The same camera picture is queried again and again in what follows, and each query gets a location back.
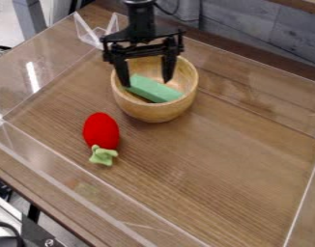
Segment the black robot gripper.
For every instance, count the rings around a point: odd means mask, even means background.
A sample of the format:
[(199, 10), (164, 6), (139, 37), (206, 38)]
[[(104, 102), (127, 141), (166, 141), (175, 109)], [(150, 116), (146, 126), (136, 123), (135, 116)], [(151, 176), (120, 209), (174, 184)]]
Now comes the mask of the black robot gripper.
[(103, 61), (113, 65), (121, 85), (129, 87), (127, 58), (160, 55), (162, 79), (167, 83), (172, 78), (178, 55), (183, 52), (182, 28), (158, 28), (143, 36), (136, 36), (127, 28), (100, 38)]

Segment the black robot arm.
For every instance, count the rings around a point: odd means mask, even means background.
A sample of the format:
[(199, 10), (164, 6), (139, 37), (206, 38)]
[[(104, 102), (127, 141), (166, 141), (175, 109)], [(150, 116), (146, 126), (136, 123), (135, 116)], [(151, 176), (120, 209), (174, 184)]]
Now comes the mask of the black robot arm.
[(99, 39), (103, 45), (103, 61), (116, 71), (121, 85), (129, 87), (127, 60), (159, 56), (160, 75), (164, 83), (174, 74), (176, 58), (184, 51), (184, 30), (156, 26), (156, 0), (123, 0), (127, 8), (127, 26)]

